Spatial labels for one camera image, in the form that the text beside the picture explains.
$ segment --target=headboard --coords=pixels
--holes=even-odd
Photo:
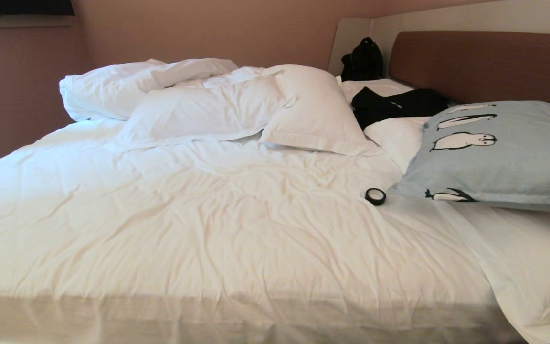
[[[401,32],[391,51],[389,74],[458,103],[550,102],[550,34]]]

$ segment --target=white duvet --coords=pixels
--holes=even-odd
[[[118,154],[121,126],[0,160],[0,342],[521,340],[432,201],[363,199],[400,179],[386,154],[258,137]]]

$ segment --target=penguin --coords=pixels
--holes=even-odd
[[[450,187],[448,187],[447,190],[451,190],[454,193],[437,192],[435,194],[430,194],[430,189],[426,189],[426,198],[432,198],[432,200],[435,201],[478,202],[478,200],[475,200],[462,190],[452,189]]]
[[[462,148],[470,146],[491,146],[495,144],[496,141],[497,139],[493,135],[471,134],[466,131],[461,131],[436,140],[430,152],[440,150],[461,150]]]
[[[472,110],[472,109],[482,109],[482,108],[488,108],[488,107],[495,107],[495,104],[481,104],[481,105],[460,105],[458,107],[454,107],[451,111],[448,113],[454,113],[457,111],[466,111],[466,110]]]
[[[449,128],[452,126],[460,126],[462,124],[468,124],[472,122],[479,122],[480,120],[490,120],[494,117],[497,117],[498,115],[495,115],[493,113],[488,115],[471,115],[471,116],[461,116],[456,117],[448,120],[443,120],[443,122],[440,122],[438,124],[438,127],[436,128],[436,131],[439,129]]]

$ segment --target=black bag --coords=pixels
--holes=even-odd
[[[342,81],[377,80],[383,72],[381,50],[372,39],[366,37],[351,54],[343,56]]]

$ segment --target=tape roll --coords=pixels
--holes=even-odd
[[[371,188],[366,190],[364,199],[369,201],[372,205],[382,205],[386,201],[386,193],[383,190]]]

